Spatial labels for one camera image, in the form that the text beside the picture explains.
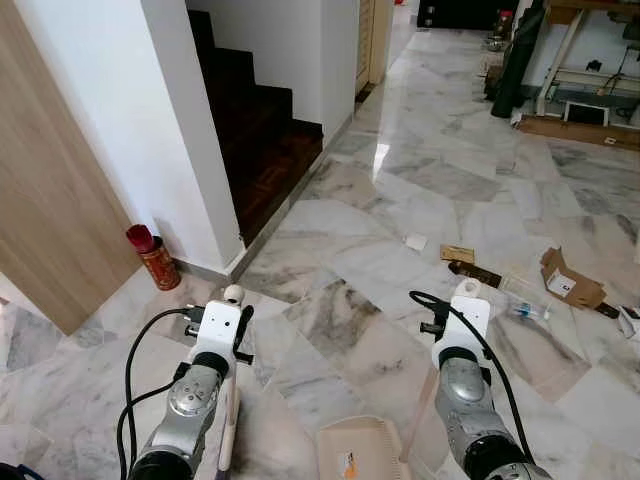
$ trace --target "wooden shelf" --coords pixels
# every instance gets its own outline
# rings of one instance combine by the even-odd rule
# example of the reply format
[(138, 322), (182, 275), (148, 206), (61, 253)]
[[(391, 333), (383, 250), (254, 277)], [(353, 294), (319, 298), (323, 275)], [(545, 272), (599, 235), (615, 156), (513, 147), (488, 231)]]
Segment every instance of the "wooden shelf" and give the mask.
[(604, 10), (627, 15), (640, 15), (640, 3), (607, 2), (603, 0), (547, 0), (547, 6), (552, 8)]

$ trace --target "black cable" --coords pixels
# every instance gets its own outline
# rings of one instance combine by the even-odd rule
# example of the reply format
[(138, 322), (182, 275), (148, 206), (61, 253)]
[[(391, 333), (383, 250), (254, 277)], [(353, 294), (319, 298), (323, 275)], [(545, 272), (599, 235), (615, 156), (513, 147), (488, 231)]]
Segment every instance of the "black cable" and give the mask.
[[(162, 313), (159, 313), (155, 317), (153, 317), (149, 322), (140, 330), (140, 333), (136, 337), (133, 345), (131, 346), (131, 350), (129, 350), (129, 356), (127, 357), (127, 364), (125, 366), (124, 371), (124, 393), (127, 406), (132, 403), (131, 400), (131, 364), (133, 363), (133, 356), (138, 349), (138, 345), (142, 341), (142, 338), (147, 333), (147, 331), (162, 317), (166, 317), (167, 315), (172, 314), (182, 314), (185, 315), (189, 312), (188, 308), (172, 308), (170, 310), (165, 310)], [(138, 455), (138, 441), (136, 438), (136, 421), (133, 414), (133, 409), (128, 410), (128, 414), (125, 413), (125, 416), (129, 417), (129, 436), (131, 437), (131, 464), (130, 468), (133, 468), (133, 464), (136, 461), (136, 456)]]
[(611, 75), (607, 79), (605, 84), (602, 87), (600, 87), (600, 89), (604, 91), (604, 89), (607, 88), (607, 86), (609, 85), (609, 82), (611, 82), (613, 80), (613, 85), (611, 85), (611, 90), (609, 91), (609, 95), (613, 94), (613, 91), (615, 90), (616, 85), (618, 84), (618, 80), (622, 76), (622, 68), (624, 67), (624, 63), (627, 60), (627, 54), (629, 53), (629, 49), (630, 48), (631, 47), (627, 46), (627, 48), (625, 49), (624, 56), (622, 57), (622, 61), (620, 62), (620, 66), (618, 67), (618, 71), (616, 73), (614, 73), (613, 75)]
[(139, 397), (134, 398), (131, 402), (127, 402), (127, 406), (122, 409), (122, 413), (120, 413), (120, 417), (118, 418), (118, 427), (116, 429), (116, 444), (118, 447), (118, 458), (120, 460), (120, 480), (127, 480), (127, 458), (124, 452), (124, 442), (122, 441), (122, 429), (124, 427), (124, 419), (128, 416), (129, 419), (133, 417), (133, 407), (137, 403), (146, 400), (147, 398), (153, 397), (154, 395), (158, 395), (162, 392), (166, 392), (169, 390), (173, 384), (176, 383), (176, 380), (172, 380), (170, 383), (166, 384), (164, 387), (156, 388), (150, 392), (147, 392)]
[(417, 290), (413, 290), (409, 292), (409, 296), (414, 302), (417, 302), (423, 307), (426, 307), (430, 310), (432, 309), (431, 306), (435, 306), (438, 304), (446, 305), (449, 311), (453, 313), (456, 317), (458, 317), (458, 319), (464, 324), (464, 326), (471, 331), (474, 337), (476, 337), (476, 340), (480, 342), (480, 345), (482, 345), (482, 348), (484, 348), (489, 358), (491, 359), (491, 361), (493, 361), (494, 365), (496, 366), (496, 370), (498, 370), (498, 374), (500, 375), (500, 379), (502, 380), (504, 389), (507, 392), (507, 398), (509, 399), (509, 406), (511, 407), (513, 421), (516, 424), (516, 430), (518, 431), (518, 438), (520, 439), (520, 445), (522, 446), (524, 455), (529, 462), (535, 465), (536, 462), (533, 459), (533, 455), (531, 454), (531, 450), (529, 449), (529, 444), (527, 443), (527, 437), (524, 433), (524, 427), (522, 426), (522, 419), (520, 418), (520, 413), (518, 412), (518, 405), (516, 404), (516, 399), (513, 395), (513, 390), (511, 389), (511, 383), (509, 382), (509, 378), (507, 377), (507, 374), (504, 371), (504, 368), (502, 368), (502, 364), (500, 363), (500, 360), (498, 360), (498, 357), (494, 353), (491, 346), (482, 337), (482, 335), (480, 335), (480, 332), (476, 330), (476, 328), (471, 324), (471, 322), (469, 322), (469, 320), (467, 320), (461, 312), (453, 308), (451, 304), (444, 302), (438, 297), (434, 297), (433, 295), (429, 295), (428, 293), (424, 293), (424, 292), (419, 292)]

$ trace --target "wooden cabinet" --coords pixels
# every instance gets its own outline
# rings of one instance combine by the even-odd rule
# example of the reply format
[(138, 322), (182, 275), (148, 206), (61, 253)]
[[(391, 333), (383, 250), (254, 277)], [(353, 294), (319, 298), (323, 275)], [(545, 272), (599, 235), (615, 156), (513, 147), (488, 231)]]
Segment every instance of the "wooden cabinet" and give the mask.
[(492, 30), (500, 10), (517, 6), (518, 0), (421, 0), (418, 27)]

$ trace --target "wooden door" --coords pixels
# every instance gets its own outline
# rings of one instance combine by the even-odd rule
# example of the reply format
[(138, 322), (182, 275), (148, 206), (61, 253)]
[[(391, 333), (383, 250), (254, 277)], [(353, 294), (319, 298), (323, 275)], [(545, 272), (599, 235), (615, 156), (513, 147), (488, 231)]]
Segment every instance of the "wooden door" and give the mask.
[(137, 269), (129, 220), (11, 0), (0, 2), (0, 271), (60, 329)]
[(373, 10), (375, 0), (360, 0), (360, 31), (358, 36), (358, 70), (356, 95), (369, 81), (371, 46), (373, 42)]

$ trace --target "dark wooden stairs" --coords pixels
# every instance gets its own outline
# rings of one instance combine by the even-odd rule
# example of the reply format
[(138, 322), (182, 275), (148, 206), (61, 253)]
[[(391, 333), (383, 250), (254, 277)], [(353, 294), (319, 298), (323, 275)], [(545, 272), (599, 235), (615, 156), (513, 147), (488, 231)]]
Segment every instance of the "dark wooden stairs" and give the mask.
[(293, 118), (290, 89), (256, 85), (251, 52), (217, 48), (209, 13), (189, 10), (189, 20), (249, 245), (322, 151), (322, 126)]

